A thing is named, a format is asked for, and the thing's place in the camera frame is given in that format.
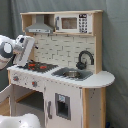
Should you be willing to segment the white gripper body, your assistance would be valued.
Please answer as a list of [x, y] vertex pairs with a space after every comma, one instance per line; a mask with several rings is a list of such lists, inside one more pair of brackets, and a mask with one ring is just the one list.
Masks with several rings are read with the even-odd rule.
[[31, 36], [19, 35], [16, 38], [14, 53], [16, 54], [13, 63], [24, 66], [29, 58], [31, 50], [35, 45], [35, 39]]

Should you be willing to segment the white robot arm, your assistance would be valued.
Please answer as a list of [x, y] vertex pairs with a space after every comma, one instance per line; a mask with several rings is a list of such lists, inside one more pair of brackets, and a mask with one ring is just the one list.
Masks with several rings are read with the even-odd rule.
[[[35, 39], [19, 35], [16, 39], [0, 35], [0, 71], [12, 60], [13, 64], [24, 66], [29, 58]], [[0, 128], [40, 128], [40, 121], [34, 114], [22, 116], [0, 115]]]

